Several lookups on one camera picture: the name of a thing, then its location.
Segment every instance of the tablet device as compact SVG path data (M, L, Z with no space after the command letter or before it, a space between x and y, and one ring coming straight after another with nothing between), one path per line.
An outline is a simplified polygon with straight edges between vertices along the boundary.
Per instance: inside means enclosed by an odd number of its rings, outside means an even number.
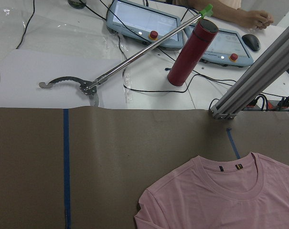
M187 37L191 36L194 27L193 24L184 30ZM200 61L204 63L212 62L221 66L233 65L238 67L247 67L254 63L239 33L225 29L219 29L218 34L208 46Z
M181 24L179 17L127 0L114 0L107 13L107 28L131 37L143 44L150 44ZM127 29L120 20L133 32ZM160 44L166 50L179 50L183 46L182 32Z

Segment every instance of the red button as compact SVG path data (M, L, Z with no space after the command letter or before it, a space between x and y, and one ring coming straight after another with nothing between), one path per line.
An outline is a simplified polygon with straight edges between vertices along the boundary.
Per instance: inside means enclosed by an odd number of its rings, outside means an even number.
M157 39L157 37L158 37L158 33L156 31L150 32L149 38L155 40L155 39Z
M236 60L238 59L238 55L235 54L235 53L233 53L233 54L231 54L231 56L229 57L229 59L230 59L231 61L236 61Z

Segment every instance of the person's hand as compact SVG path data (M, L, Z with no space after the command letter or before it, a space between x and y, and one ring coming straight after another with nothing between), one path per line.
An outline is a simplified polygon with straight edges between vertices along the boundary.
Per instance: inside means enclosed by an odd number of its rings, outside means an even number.
M238 9L240 18L236 23L248 29L265 29L274 22L273 16L264 10L244 11Z

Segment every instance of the crew neckline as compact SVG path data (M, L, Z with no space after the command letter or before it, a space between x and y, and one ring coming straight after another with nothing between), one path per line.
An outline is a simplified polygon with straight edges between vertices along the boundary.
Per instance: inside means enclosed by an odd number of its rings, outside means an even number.
M264 183L263 167L261 165L259 156L256 153L249 153L246 157L243 157L241 159L225 162L212 161L204 157L197 156L193 159L193 162L196 166L196 170L199 173L202 181L205 182L215 192L226 198L236 200L249 200L255 198L262 190ZM213 171L219 171L220 173L233 172L233 171L242 172L243 169L239 171L236 168L236 165L243 165L243 167L245 168L253 165L254 163L255 166L257 167L257 181L255 185L247 192L236 192L220 186L219 184L214 182L213 179L211 179L211 177L208 175L206 171L206 169L210 169Z

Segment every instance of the person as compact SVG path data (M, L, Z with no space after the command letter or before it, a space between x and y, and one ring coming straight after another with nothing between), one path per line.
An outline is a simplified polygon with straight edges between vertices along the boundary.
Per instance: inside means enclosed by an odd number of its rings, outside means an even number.
M273 16L264 10L242 10L241 0L173 0L172 3L197 10L210 3L213 5L213 17L248 29L266 29L274 22Z

